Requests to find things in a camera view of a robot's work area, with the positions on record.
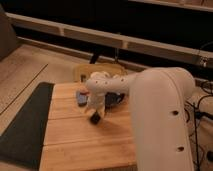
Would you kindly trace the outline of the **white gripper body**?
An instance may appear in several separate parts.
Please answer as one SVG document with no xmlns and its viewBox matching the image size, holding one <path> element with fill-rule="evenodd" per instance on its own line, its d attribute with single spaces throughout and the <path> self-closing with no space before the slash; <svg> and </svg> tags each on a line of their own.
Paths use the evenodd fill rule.
<svg viewBox="0 0 213 171">
<path fill-rule="evenodd" d="M 91 93 L 87 100 L 85 108 L 86 114 L 92 114 L 97 111 L 101 117 L 105 116 L 105 94 L 104 93 Z"/>
</svg>

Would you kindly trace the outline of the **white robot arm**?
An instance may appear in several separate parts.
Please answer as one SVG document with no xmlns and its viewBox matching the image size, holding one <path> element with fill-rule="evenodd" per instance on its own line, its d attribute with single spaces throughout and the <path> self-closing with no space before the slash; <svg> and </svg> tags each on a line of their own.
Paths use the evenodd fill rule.
<svg viewBox="0 0 213 171">
<path fill-rule="evenodd" d="M 85 86 L 88 106 L 95 110 L 108 92 L 129 96 L 138 171 L 194 171 L 184 111 L 195 89 L 190 72 L 179 67 L 118 77 L 94 72 Z"/>
</svg>

